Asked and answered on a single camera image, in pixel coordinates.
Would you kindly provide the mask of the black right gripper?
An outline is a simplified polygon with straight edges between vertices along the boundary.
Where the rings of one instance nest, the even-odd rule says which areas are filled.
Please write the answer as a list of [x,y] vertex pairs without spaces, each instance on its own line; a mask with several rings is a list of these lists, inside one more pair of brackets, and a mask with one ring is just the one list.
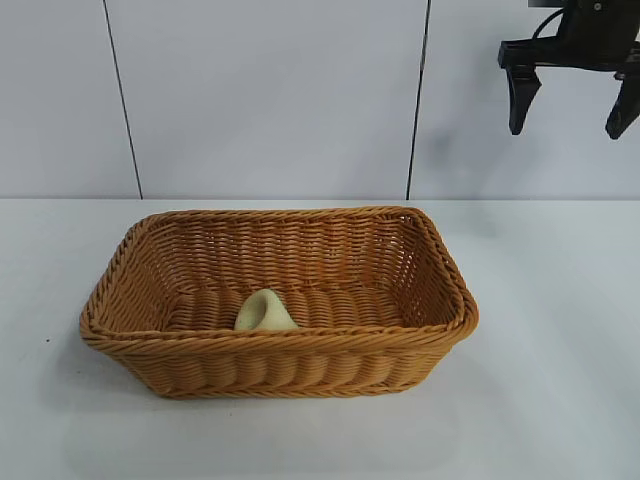
[[[519,135],[542,86],[535,67],[619,70],[636,46],[637,1],[533,1],[532,8],[553,12],[525,39],[504,40],[498,64],[506,69],[509,129]],[[606,121],[612,140],[639,117],[639,75],[620,74],[621,86]]]

